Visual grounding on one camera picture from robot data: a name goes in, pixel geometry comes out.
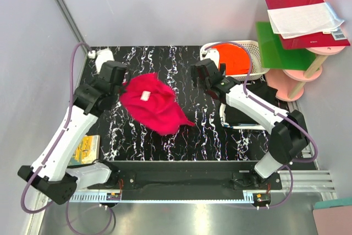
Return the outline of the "magenta t shirt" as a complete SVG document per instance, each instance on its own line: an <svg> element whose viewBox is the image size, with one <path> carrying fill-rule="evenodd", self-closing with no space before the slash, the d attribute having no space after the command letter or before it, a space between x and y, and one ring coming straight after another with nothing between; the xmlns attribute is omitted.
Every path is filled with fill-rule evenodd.
<svg viewBox="0 0 352 235"><path fill-rule="evenodd" d="M136 121L161 136L175 134L183 125L195 125L176 102L174 91L159 80L157 73L132 78L119 100Z"/></svg>

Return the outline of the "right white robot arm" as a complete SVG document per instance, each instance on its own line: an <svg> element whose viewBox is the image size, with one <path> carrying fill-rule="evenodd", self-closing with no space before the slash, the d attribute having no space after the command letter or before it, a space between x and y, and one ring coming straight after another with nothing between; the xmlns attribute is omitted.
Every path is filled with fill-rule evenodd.
<svg viewBox="0 0 352 235"><path fill-rule="evenodd" d="M225 76L224 69L219 70L209 58L198 61L190 68L193 86L200 85L213 99L240 110L270 134L268 151L250 175L250 184L262 189L275 171L292 162L312 140L301 112L288 112L268 103L249 91L244 83Z"/></svg>

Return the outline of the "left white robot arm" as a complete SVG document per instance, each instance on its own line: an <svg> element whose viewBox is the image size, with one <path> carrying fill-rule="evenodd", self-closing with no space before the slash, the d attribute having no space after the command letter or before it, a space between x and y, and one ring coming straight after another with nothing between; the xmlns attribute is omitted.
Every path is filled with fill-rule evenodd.
<svg viewBox="0 0 352 235"><path fill-rule="evenodd" d="M109 48L97 51L95 65L98 74L76 88L62 123L43 153L32 165L18 170L27 188L34 187L58 205L69 201L77 190L98 184L112 189L119 181L119 169L107 161L69 165L86 133L112 109L125 88L127 66L115 61Z"/></svg>

